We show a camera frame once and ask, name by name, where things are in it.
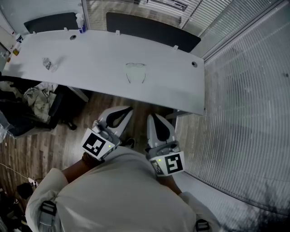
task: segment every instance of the plastic bottle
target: plastic bottle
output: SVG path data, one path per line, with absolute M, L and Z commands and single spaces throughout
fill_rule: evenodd
M 85 20 L 83 18 L 83 15 L 80 13 L 77 13 L 76 18 L 77 18 L 77 26 L 78 26 L 80 33 L 85 33 L 87 29 L 86 29 Z
M 47 70 L 51 71 L 52 73 L 57 70 L 57 66 L 54 65 L 49 58 L 42 58 L 42 64 L 46 67 Z

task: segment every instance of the white desk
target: white desk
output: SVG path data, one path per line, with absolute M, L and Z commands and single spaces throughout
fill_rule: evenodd
M 58 65 L 56 72 L 46 70 L 43 57 Z M 127 63 L 145 66 L 128 68 Z M 161 43 L 107 31 L 27 35 L 19 55 L 13 55 L 3 75 L 54 82 L 201 115 L 204 109 L 202 59 Z

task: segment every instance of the cable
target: cable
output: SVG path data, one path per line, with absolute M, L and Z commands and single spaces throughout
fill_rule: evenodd
M 14 171 L 14 172 L 16 172 L 14 169 L 12 169 L 12 168 L 6 166 L 5 164 L 0 163 L 0 165 L 2 165 L 2 166 L 4 166 L 4 167 L 6 167 L 6 168 L 8 168 L 8 169 L 10 169 L 10 170 L 12 170 L 12 171 Z M 23 176 L 24 178 L 28 179 L 28 177 L 22 175 L 21 173 L 19 173 L 19 172 L 16 172 L 16 173 L 19 174 L 19 175 L 21 175 L 21 176 Z

